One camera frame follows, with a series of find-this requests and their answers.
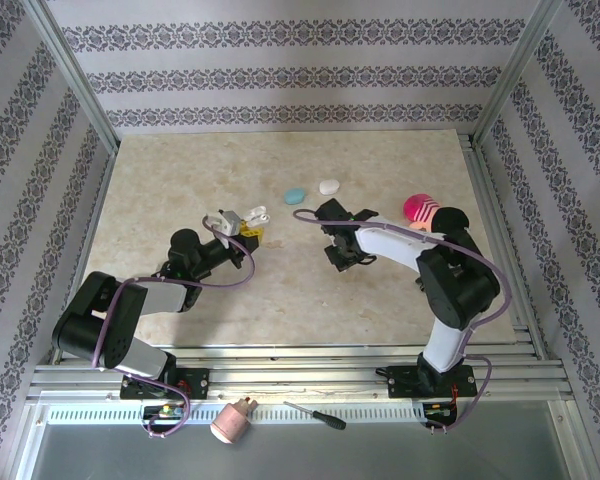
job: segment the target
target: tabletop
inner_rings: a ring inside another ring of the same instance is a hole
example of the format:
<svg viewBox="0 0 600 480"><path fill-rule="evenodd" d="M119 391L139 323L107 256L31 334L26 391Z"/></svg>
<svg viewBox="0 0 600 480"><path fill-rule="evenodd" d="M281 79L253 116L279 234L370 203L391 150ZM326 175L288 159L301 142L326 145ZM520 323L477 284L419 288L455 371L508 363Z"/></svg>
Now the tabletop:
<svg viewBox="0 0 600 480"><path fill-rule="evenodd" d="M122 142L86 271L153 273L177 230L192 228L206 242L206 213L242 215L264 205L271 222L254 253L252 281L207 289L186 313L144 316L136 337L175 346L425 344L433 314L415 272L380 258L338 273L323 251L329 238L292 217L298 207L315 209L332 198L318 190L331 178L341 184L333 198L347 210L369 208L402 225L402 205L416 193L460 208L491 258L453 130L138 135ZM286 205L284 193L294 187L307 198ZM243 265L227 262L206 282L237 281L247 273ZM472 341L515 342L508 315L478 329Z"/></svg>

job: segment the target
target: patterned wallpaper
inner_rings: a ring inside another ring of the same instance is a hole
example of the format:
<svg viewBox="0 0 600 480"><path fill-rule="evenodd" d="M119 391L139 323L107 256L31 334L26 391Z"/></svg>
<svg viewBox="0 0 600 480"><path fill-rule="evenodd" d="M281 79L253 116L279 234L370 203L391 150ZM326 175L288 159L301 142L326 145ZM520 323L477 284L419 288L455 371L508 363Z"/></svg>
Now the patterned wallpaper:
<svg viewBox="0 0 600 480"><path fill-rule="evenodd" d="M600 464L600 0L563 4L483 153Z"/></svg>
<svg viewBox="0 0 600 480"><path fill-rule="evenodd" d="M16 0L0 0L0 478L108 155Z"/></svg>
<svg viewBox="0 0 600 480"><path fill-rule="evenodd" d="M470 133L536 0L50 0L120 134Z"/></svg>

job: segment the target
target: blue soap bar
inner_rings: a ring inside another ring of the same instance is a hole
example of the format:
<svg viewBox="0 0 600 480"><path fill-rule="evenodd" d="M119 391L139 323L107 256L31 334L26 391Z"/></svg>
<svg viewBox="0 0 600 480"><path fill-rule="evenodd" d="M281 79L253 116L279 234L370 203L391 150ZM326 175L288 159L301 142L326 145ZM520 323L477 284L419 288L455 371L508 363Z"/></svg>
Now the blue soap bar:
<svg viewBox="0 0 600 480"><path fill-rule="evenodd" d="M304 188L292 188L291 190L287 190L284 194L284 203L287 205L297 205L298 203L302 203L306 192Z"/></svg>

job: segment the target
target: screwdriver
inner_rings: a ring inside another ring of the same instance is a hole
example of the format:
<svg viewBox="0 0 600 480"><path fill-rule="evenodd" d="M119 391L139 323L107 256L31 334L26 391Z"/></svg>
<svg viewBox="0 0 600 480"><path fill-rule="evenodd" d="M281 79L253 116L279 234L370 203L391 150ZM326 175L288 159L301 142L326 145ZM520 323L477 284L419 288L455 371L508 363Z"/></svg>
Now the screwdriver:
<svg viewBox="0 0 600 480"><path fill-rule="evenodd" d="M321 422L326 423L331 428L335 428L336 430L344 430L347 427L347 422L339 419L338 417L327 415L326 413L320 413L316 410L308 410L306 408L299 407L298 405L294 405L293 403L289 402L284 402L284 404L291 408L295 408L296 410L300 410L301 412L308 413L316 420L320 420Z"/></svg>

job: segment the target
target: screwdriver handle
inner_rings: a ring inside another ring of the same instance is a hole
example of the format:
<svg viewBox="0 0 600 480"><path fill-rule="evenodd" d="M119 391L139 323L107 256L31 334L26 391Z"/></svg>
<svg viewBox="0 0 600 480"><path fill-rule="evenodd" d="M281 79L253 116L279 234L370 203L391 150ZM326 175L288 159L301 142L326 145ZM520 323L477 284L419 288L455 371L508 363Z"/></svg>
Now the screwdriver handle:
<svg viewBox="0 0 600 480"><path fill-rule="evenodd" d="M347 427L347 422L338 417L327 415L326 413L313 412L311 416L316 420L326 423L331 428L335 428L336 430L344 430Z"/></svg>

